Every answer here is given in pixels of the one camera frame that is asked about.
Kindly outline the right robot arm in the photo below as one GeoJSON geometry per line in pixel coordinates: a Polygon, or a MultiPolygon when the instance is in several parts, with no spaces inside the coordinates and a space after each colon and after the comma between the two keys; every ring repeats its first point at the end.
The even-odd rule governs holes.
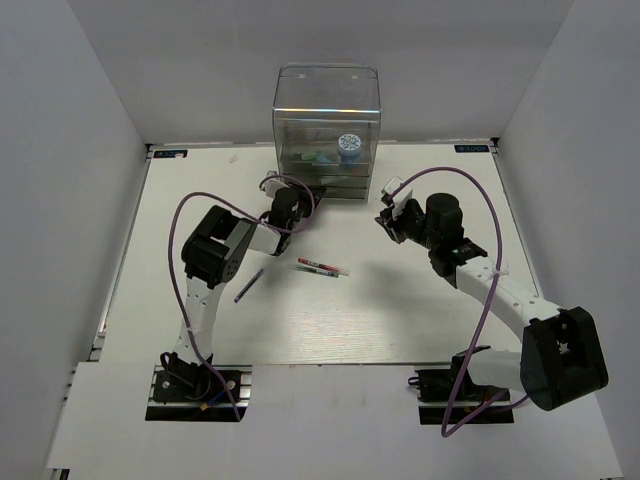
{"type": "Polygon", "coordinates": [[[453,288],[490,305],[520,341],[517,352],[475,346],[454,355],[448,380],[429,382],[472,399],[488,387],[516,390],[544,411],[605,388],[609,374],[592,315],[562,308],[498,271],[488,253],[464,235],[458,199],[436,193],[424,205],[411,195],[382,196],[376,221],[396,243],[425,247],[435,273],[453,288]]]}

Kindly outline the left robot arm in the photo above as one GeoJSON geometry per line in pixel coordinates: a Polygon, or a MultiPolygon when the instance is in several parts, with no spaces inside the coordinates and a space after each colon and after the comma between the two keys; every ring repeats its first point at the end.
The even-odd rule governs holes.
{"type": "Polygon", "coordinates": [[[180,254],[187,284],[186,296],[179,299],[181,329],[173,350],[161,355],[164,371],[187,398],[200,400],[223,390],[209,369],[213,327],[222,293],[246,253],[282,255],[325,193],[324,187],[285,184],[271,194],[270,209],[257,221],[215,205],[189,235],[180,254]]]}

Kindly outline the clear plastic drawer organizer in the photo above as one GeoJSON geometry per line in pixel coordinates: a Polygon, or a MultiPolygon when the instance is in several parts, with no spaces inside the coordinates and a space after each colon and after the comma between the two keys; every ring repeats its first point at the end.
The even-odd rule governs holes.
{"type": "Polygon", "coordinates": [[[280,68],[272,106],[278,171],[307,186],[327,189],[332,199],[366,201],[381,127],[379,77],[359,64],[289,63],[280,68]],[[338,138],[362,139],[357,163],[342,164],[338,138]],[[318,152],[333,161],[315,166],[300,155],[318,152]]]}

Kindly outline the blue highlighter marker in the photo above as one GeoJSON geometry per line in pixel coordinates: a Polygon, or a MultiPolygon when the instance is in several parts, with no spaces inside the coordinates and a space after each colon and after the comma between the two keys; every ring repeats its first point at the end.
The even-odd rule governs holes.
{"type": "Polygon", "coordinates": [[[333,161],[326,157],[325,155],[319,154],[313,161],[312,164],[315,166],[328,166],[332,165],[333,161]]]}

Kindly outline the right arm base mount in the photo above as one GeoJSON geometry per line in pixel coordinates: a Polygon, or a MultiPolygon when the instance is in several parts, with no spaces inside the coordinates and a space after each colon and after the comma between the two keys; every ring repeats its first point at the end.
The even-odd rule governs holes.
{"type": "MultiPolygon", "coordinates": [[[[454,380],[454,375],[448,369],[443,368],[415,370],[414,374],[408,378],[408,387],[417,394],[421,425],[435,426],[442,423],[454,380]]],[[[470,379],[465,378],[456,395],[449,424],[453,426],[458,423],[499,392],[499,387],[476,385],[470,379]]],[[[506,392],[487,410],[472,419],[470,424],[513,424],[514,415],[508,408],[510,403],[510,393],[506,392]]]]}

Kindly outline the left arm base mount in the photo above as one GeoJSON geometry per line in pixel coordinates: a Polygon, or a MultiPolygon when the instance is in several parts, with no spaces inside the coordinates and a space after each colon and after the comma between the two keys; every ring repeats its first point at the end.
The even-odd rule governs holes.
{"type": "Polygon", "coordinates": [[[195,390],[156,365],[149,391],[145,420],[152,422],[236,422],[249,406],[252,367],[220,366],[236,407],[233,407],[220,380],[212,375],[195,390]]]}

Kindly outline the blue cleaning gel jar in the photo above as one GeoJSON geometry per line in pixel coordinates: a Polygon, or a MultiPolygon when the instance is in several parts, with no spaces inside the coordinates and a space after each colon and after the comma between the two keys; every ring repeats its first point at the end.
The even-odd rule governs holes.
{"type": "Polygon", "coordinates": [[[353,133],[342,134],[337,141],[337,153],[342,164],[357,163],[361,157],[362,139],[353,133]]]}

